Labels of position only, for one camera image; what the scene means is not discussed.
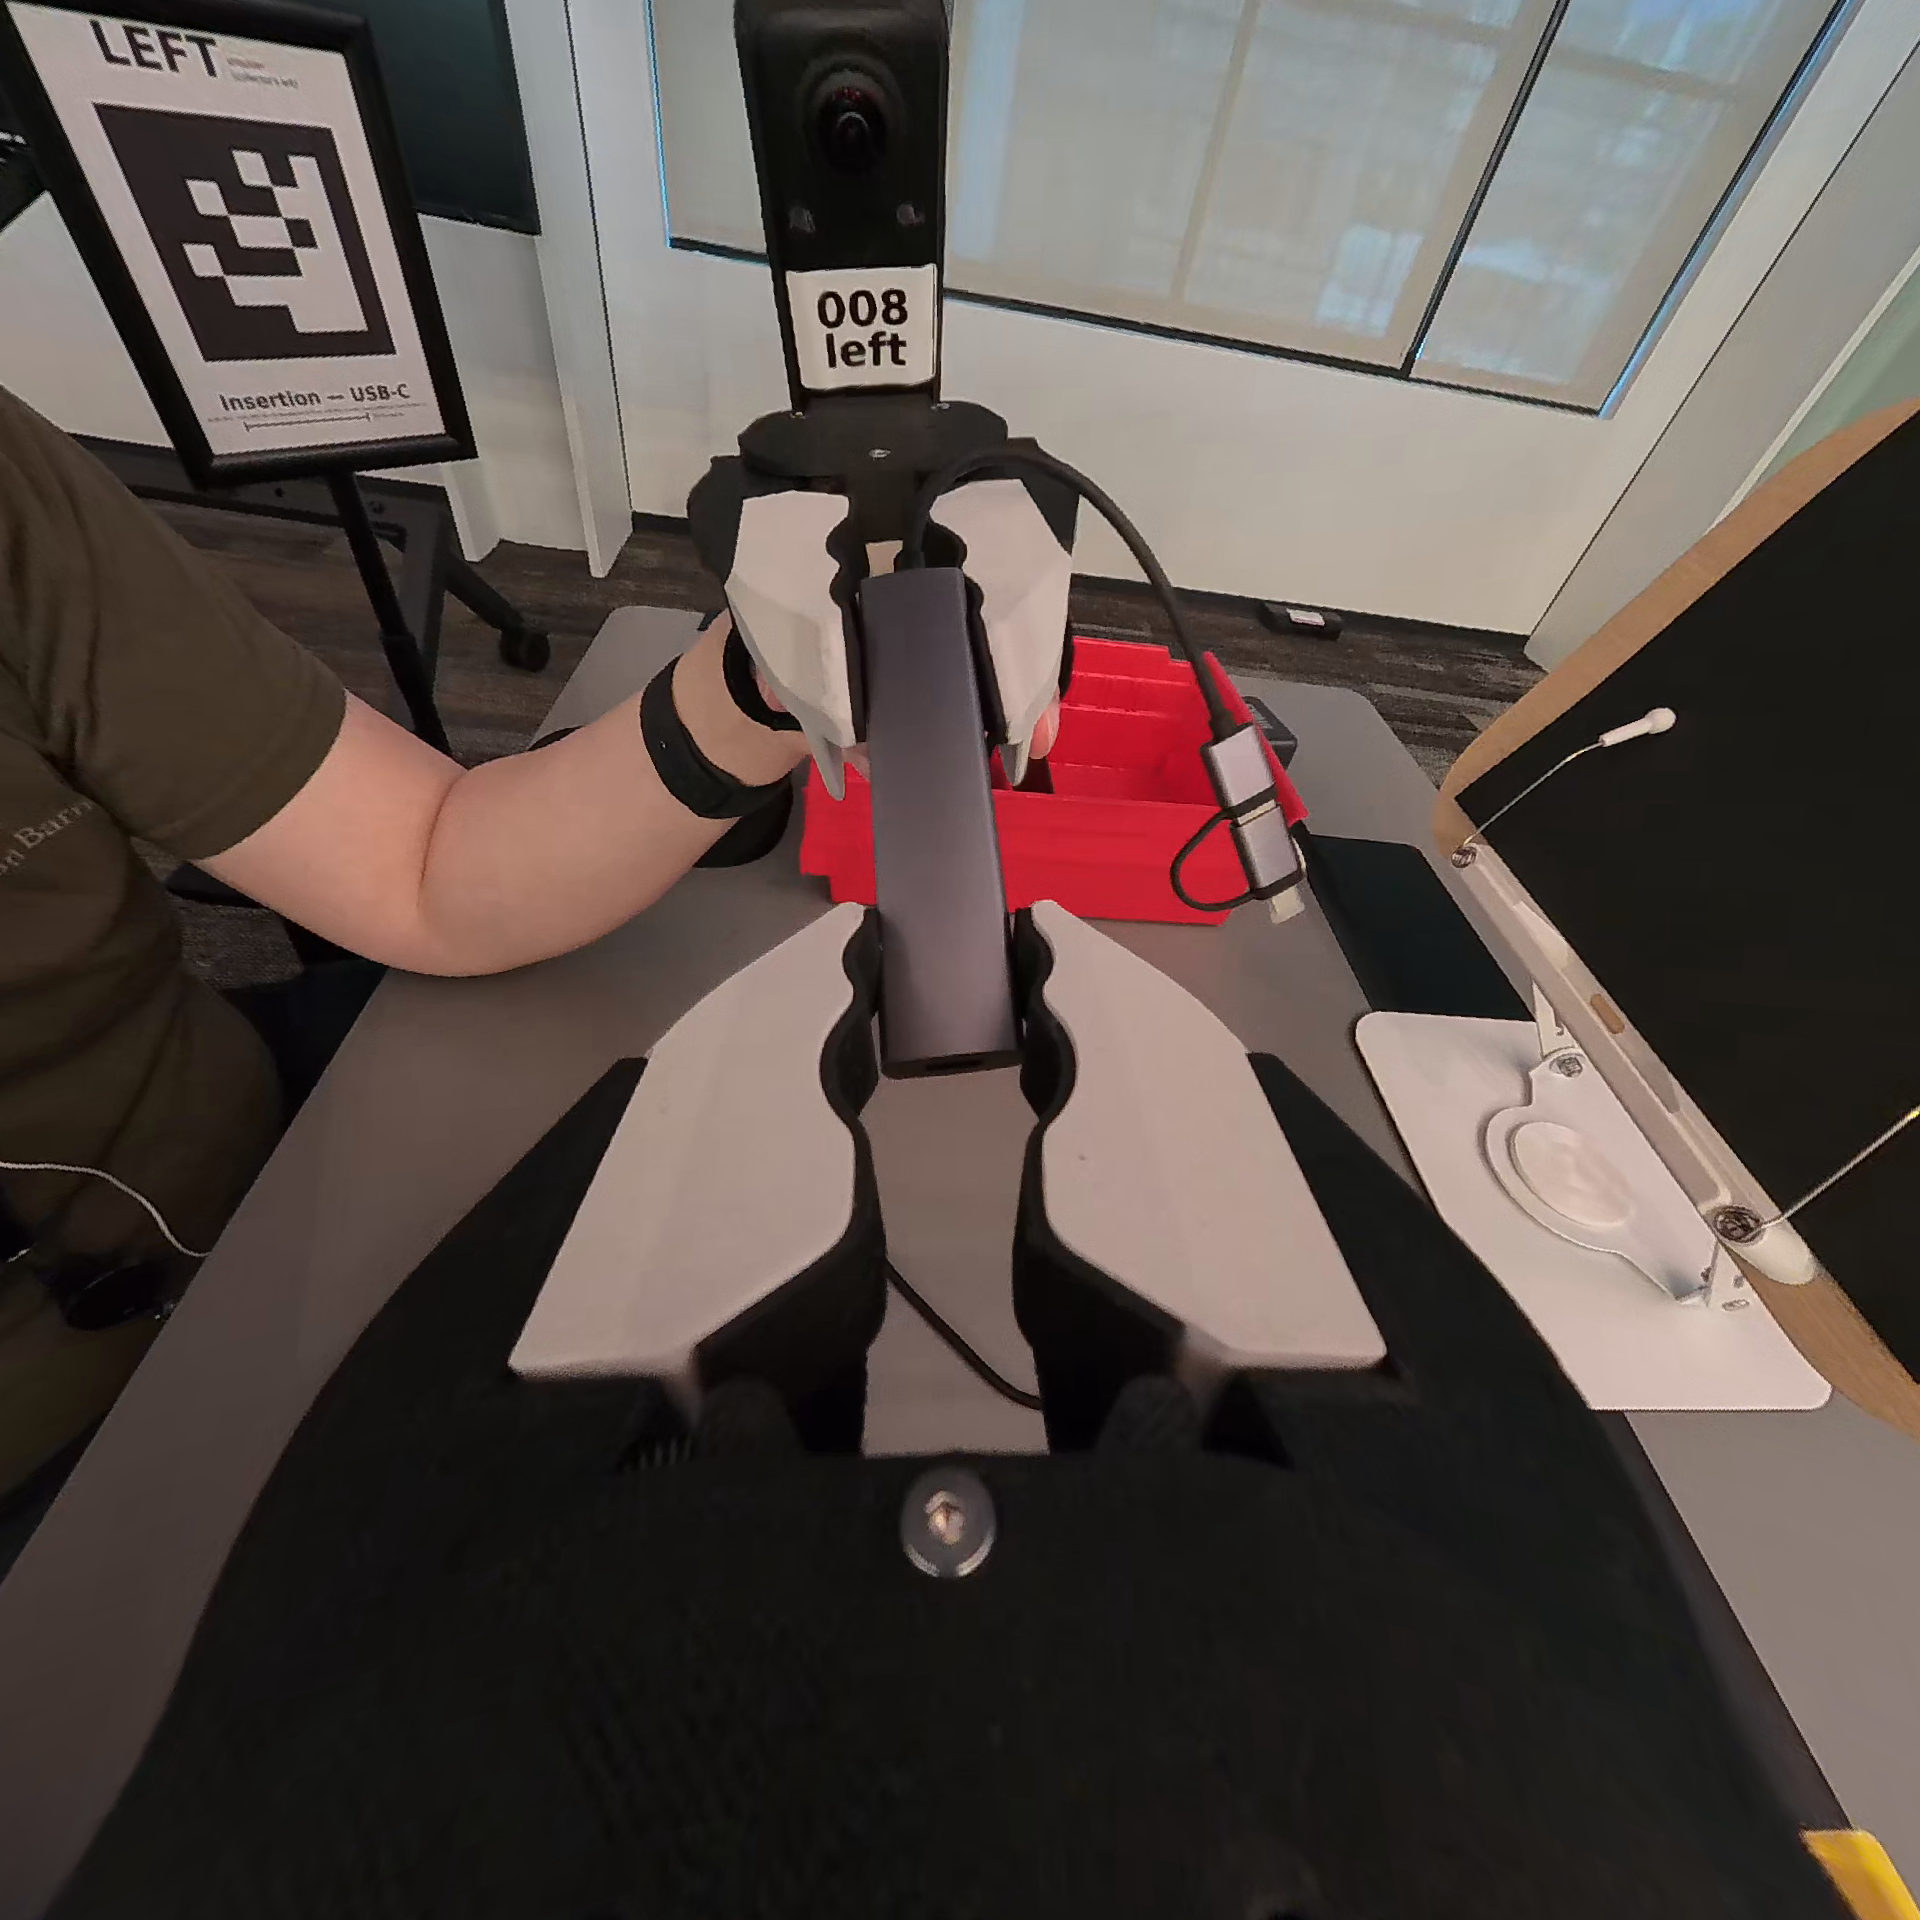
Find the red plastic bin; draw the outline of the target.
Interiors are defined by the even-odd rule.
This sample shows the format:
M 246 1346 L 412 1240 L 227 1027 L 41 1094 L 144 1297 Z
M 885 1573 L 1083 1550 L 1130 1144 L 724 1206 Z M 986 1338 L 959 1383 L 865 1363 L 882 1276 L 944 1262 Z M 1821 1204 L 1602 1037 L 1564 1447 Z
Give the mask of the red plastic bin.
M 1205 772 L 1206 705 L 1188 659 L 1154 644 L 1077 635 L 1062 729 L 1045 781 L 1009 788 L 995 766 L 1002 877 L 1010 910 L 1056 899 L 1083 920 L 1217 926 L 1177 899 L 1170 862 L 1215 814 Z M 806 781 L 803 874 L 832 903 L 876 907 L 874 788 L 849 772 L 832 797 L 817 766 Z M 1194 899 L 1241 897 L 1244 874 L 1222 826 L 1185 866 Z

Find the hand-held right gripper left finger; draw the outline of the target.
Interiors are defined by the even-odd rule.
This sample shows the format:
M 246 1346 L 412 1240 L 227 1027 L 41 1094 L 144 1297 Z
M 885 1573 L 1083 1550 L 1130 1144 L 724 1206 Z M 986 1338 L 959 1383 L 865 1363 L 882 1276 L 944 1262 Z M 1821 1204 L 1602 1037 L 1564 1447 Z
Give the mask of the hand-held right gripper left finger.
M 520 1381 L 830 1381 L 885 1311 L 861 1125 L 874 910 L 835 907 L 652 1046 L 519 1334 Z

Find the dark wall panel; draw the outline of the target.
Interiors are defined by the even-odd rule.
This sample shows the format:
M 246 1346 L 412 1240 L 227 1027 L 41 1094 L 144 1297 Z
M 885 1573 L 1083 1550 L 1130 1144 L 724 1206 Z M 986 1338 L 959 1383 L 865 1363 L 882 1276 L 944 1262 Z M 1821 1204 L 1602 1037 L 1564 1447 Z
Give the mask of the dark wall panel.
M 505 5 L 352 5 L 369 22 L 423 217 L 537 237 Z

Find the dark flat device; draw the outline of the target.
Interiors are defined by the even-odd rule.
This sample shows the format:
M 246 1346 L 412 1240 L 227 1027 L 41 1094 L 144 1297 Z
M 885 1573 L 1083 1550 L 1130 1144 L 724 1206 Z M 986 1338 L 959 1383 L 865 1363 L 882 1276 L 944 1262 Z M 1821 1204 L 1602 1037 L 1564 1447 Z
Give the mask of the dark flat device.
M 1312 899 L 1372 1011 L 1533 1018 L 1421 849 L 1312 828 L 1297 843 Z

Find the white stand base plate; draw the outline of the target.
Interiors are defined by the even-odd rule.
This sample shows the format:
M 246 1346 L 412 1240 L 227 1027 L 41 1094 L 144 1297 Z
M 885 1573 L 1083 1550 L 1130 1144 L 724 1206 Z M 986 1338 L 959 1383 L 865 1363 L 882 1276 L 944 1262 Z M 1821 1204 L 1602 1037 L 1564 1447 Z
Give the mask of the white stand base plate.
M 1434 1209 L 1588 1405 L 1828 1402 L 1541 994 L 1530 1022 L 1372 1011 L 1356 1047 Z

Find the black round clip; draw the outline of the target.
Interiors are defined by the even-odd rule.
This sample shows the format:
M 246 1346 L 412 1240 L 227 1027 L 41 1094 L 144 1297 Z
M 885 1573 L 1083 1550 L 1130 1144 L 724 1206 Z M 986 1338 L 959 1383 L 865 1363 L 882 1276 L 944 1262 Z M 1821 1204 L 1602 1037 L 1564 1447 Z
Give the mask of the black round clip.
M 164 1301 L 168 1262 L 75 1254 L 41 1278 L 66 1325 L 75 1331 L 111 1331 L 145 1320 Z

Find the white stand bracket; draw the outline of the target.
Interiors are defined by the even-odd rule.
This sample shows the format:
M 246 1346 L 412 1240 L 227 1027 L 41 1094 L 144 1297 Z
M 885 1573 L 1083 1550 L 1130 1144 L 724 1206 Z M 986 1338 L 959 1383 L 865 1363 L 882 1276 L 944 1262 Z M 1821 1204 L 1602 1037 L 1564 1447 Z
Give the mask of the white stand bracket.
M 1509 858 L 1496 851 L 1488 828 L 1475 828 L 1447 797 L 1436 807 L 1436 836 L 1451 843 L 1451 858 L 1468 892 L 1526 965 L 1558 1026 L 1588 1054 L 1652 1156 L 1730 1257 L 1770 1285 L 1833 1285 L 1803 1232 L 1773 1204 L 1758 1176 L 1747 1172 L 1730 1144 L 1631 1022 L 1619 997 L 1602 988 L 1572 940 L 1513 874 Z

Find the large gridded window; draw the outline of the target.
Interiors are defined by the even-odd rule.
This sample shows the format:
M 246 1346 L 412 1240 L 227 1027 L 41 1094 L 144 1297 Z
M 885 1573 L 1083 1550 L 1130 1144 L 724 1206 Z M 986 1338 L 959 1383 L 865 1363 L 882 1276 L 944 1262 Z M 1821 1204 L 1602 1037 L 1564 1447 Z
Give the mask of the large gridded window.
M 1857 5 L 954 5 L 946 288 L 1605 415 Z

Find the black framed marker sign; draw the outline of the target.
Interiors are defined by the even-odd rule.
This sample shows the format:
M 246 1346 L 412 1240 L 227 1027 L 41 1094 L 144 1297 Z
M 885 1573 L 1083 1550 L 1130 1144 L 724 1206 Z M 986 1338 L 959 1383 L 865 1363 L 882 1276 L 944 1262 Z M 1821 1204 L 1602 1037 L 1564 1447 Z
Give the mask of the black framed marker sign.
M 200 487 L 478 458 L 358 13 L 5 5 L 5 95 Z

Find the yellow plastic bin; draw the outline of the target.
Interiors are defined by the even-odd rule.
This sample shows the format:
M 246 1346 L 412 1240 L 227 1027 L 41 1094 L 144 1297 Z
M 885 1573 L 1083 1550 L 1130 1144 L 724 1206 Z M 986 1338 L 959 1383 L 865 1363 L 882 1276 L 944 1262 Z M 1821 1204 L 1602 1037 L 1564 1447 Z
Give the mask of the yellow plastic bin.
M 1821 1867 L 1848 1918 L 1917 1918 L 1917 1905 L 1875 1836 L 1807 1830 L 1803 1845 Z

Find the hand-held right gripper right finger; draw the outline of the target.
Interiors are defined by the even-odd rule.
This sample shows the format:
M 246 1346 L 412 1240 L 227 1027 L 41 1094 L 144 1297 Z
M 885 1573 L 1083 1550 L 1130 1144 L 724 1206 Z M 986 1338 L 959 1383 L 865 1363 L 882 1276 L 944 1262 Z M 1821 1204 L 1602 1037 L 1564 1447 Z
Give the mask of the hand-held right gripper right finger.
M 1017 917 L 1017 1325 L 1045 1374 L 1365 1374 L 1388 1342 L 1230 1026 L 1060 903 Z

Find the person's left hand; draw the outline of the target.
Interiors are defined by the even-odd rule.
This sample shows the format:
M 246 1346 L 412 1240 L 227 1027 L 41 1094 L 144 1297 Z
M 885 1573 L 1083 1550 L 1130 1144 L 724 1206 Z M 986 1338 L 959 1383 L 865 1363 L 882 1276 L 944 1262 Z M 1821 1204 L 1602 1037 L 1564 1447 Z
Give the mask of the person's left hand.
M 790 779 L 812 746 L 803 729 L 773 729 L 755 719 L 726 685 L 726 639 L 719 623 L 672 665 L 672 705 L 697 751 L 726 779 L 762 788 Z

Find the black panel wooden board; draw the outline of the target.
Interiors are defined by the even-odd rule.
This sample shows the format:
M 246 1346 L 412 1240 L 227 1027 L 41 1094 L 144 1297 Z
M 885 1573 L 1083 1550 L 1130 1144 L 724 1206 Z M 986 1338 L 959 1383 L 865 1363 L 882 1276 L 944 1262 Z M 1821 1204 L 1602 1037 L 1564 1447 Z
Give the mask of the black panel wooden board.
M 1755 487 L 1447 797 L 1833 1276 L 1726 1246 L 1799 1355 L 1917 1438 L 1917 404 Z

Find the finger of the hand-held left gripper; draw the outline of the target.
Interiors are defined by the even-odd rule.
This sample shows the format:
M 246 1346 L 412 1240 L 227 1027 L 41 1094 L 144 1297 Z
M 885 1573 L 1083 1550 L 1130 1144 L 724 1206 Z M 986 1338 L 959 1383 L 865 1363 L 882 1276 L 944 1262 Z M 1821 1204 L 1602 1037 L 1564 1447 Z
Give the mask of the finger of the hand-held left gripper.
M 861 581 L 865 543 L 844 494 L 752 494 L 740 505 L 726 606 L 835 800 L 865 739 Z
M 1017 478 L 964 483 L 957 538 L 968 549 L 964 576 L 980 591 L 1002 763 L 1017 788 L 1060 729 L 1073 549 Z

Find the grey usb hub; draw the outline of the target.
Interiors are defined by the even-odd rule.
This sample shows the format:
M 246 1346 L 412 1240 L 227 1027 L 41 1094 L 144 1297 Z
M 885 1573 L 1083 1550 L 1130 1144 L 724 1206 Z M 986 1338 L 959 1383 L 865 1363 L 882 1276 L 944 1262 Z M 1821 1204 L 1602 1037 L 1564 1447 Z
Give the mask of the grey usb hub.
M 992 743 L 959 569 L 858 591 L 874 785 L 878 1046 L 888 1080 L 1023 1053 Z

